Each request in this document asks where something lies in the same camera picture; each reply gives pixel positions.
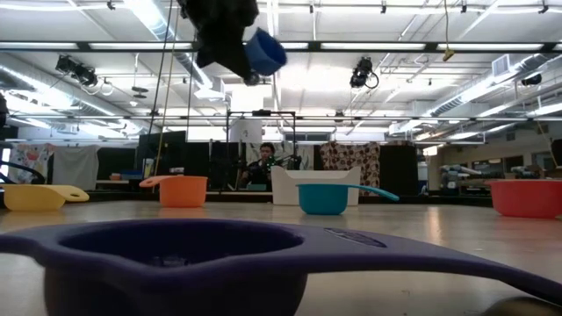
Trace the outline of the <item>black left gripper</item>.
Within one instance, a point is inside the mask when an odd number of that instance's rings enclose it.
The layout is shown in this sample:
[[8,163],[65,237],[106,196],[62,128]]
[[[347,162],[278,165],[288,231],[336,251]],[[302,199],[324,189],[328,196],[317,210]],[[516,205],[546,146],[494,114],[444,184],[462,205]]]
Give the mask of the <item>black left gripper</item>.
[[238,75],[247,86],[255,86],[260,76],[250,67],[242,44],[245,29],[259,14],[256,0],[178,0],[180,15],[196,30],[196,63],[204,68],[219,63]]

